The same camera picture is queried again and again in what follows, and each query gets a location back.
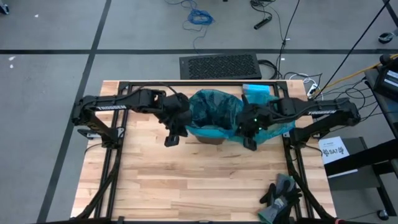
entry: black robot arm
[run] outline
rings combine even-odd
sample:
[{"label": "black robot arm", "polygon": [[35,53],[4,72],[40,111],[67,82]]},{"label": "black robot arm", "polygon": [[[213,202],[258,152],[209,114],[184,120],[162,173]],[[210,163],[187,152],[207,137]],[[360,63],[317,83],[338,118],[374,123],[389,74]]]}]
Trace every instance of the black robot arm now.
[{"label": "black robot arm", "polygon": [[244,138],[244,147],[255,151],[257,143],[253,137],[261,130],[273,124],[288,123],[303,115],[328,115],[305,128],[294,128],[289,132],[292,145],[307,142],[310,136],[320,134],[323,137],[330,128],[339,125],[354,126],[361,117],[354,103],[348,98],[325,101],[302,101],[298,98],[282,98],[268,102],[266,105],[248,103],[242,95],[244,107],[236,117],[238,130],[236,135]]},{"label": "black robot arm", "polygon": [[179,136],[188,136],[185,125],[191,123],[191,112],[187,96],[182,93],[166,96],[166,92],[160,90],[138,89],[128,95],[85,96],[74,105],[72,122],[75,126],[85,125],[91,129],[91,132],[80,131],[86,137],[88,133],[99,134],[103,147],[117,148],[120,144],[118,129],[107,127],[95,112],[126,109],[154,114],[159,123],[170,130],[166,147],[177,145]]}]

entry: blue cable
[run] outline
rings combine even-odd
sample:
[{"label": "blue cable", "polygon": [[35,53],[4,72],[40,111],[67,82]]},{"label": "blue cable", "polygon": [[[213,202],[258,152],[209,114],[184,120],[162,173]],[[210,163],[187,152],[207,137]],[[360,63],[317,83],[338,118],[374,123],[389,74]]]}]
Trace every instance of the blue cable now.
[{"label": "blue cable", "polygon": [[[195,31],[195,32],[200,32],[202,30],[203,26],[206,26],[205,33],[203,35],[201,35],[201,36],[196,37],[193,40],[193,42],[192,42],[193,49],[195,50],[196,53],[199,54],[199,52],[197,51],[197,49],[195,47],[195,42],[199,38],[205,38],[206,37],[208,26],[210,24],[214,23],[215,20],[210,15],[210,13],[208,13],[207,11],[198,10],[197,9],[198,4],[194,0],[183,0],[183,1],[180,1],[180,2],[168,2],[166,0],[164,0],[164,1],[167,4],[170,4],[170,5],[178,5],[179,4],[179,5],[181,5],[184,8],[191,9],[191,12],[189,13],[187,20],[182,23],[182,28],[183,29],[192,30],[192,31]],[[189,6],[184,6],[185,2],[189,2]],[[192,24],[194,24],[194,25],[201,25],[200,29],[186,28],[184,26],[184,24],[187,21],[192,23]]]}]

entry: butcher block tabletop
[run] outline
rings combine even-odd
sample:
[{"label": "butcher block tabletop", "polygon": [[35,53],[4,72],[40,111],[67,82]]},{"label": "butcher block tabletop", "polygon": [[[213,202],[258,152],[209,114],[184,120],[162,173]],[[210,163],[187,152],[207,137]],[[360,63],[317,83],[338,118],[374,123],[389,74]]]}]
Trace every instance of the butcher block tabletop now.
[{"label": "butcher block tabletop", "polygon": [[[208,81],[211,86],[195,86],[186,80],[174,82],[190,83],[173,86],[188,97],[202,89],[220,90],[238,98],[243,93],[242,86],[217,86],[214,80]],[[307,98],[303,81],[286,82],[290,97]],[[100,95],[117,94],[118,85],[119,81],[104,81]],[[172,94],[164,86],[146,88]],[[97,117],[111,126],[113,111],[97,112]],[[303,116],[296,121],[296,127],[311,123],[310,116]],[[281,136],[258,145],[253,152],[236,142],[225,141],[218,146],[202,144],[191,134],[187,138],[180,137],[178,146],[165,147],[168,135],[169,131],[153,114],[129,112],[113,220],[124,216],[125,220],[151,221],[258,221],[257,212],[265,207],[259,199],[267,192],[269,184],[275,183],[278,173],[288,174]],[[100,142],[100,139],[90,140],[88,147]],[[318,147],[314,139],[308,145]],[[105,153],[106,149],[95,146],[85,154],[71,217],[82,212],[98,190]],[[323,208],[335,216],[320,152],[303,148],[302,158],[308,188]],[[102,216],[108,204],[108,192],[109,189],[104,196]],[[300,203],[302,215],[306,217],[303,198]]]}]

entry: yellow cable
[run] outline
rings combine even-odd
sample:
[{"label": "yellow cable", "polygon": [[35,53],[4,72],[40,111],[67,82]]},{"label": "yellow cable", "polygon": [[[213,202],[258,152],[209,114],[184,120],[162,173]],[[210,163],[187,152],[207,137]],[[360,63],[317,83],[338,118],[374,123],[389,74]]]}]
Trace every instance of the yellow cable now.
[{"label": "yellow cable", "polygon": [[[391,55],[391,56],[390,56],[390,58],[396,58],[396,57],[398,57],[398,54],[394,54],[394,55]],[[374,64],[374,65],[372,65],[372,66],[369,66],[368,68],[364,68],[364,69],[362,69],[362,70],[360,70],[360,71],[357,71],[356,73],[354,73],[354,74],[352,74],[352,75],[348,75],[347,77],[340,78],[339,80],[335,81],[334,83],[329,84],[329,85],[327,85],[326,87],[324,87],[324,89],[329,88],[329,87],[331,87],[331,86],[334,86],[334,85],[336,85],[337,83],[342,82],[342,81],[344,81],[344,80],[353,78],[353,77],[355,77],[356,75],[359,75],[359,74],[361,74],[361,73],[363,73],[363,72],[365,72],[365,71],[368,71],[368,70],[370,70],[370,69],[372,69],[372,68],[374,68],[374,67],[376,67],[376,66],[378,66],[378,65],[380,65],[380,64],[381,64],[380,62],[379,62],[379,63],[376,63],[376,64]],[[313,93],[313,95],[318,94],[319,91],[320,91],[320,90],[315,91],[315,92]]]}]

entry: white cable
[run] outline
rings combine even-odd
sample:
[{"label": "white cable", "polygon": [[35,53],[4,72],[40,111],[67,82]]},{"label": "white cable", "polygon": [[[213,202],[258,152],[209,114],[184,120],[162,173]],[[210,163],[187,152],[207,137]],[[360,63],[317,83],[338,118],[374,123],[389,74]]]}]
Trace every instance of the white cable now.
[{"label": "white cable", "polygon": [[[294,76],[296,76],[296,75],[297,75],[297,74],[293,74],[293,75],[289,78],[289,80],[291,80],[291,79],[292,79]],[[312,78],[310,78],[309,75],[304,74],[304,73],[299,73],[299,75],[306,76],[306,78],[304,78],[304,80],[303,80],[304,83],[312,82],[312,83],[316,84],[316,86],[317,86],[317,88],[318,88],[319,90],[321,90],[321,88],[320,88],[319,85],[316,83],[316,81],[313,80]]]}]

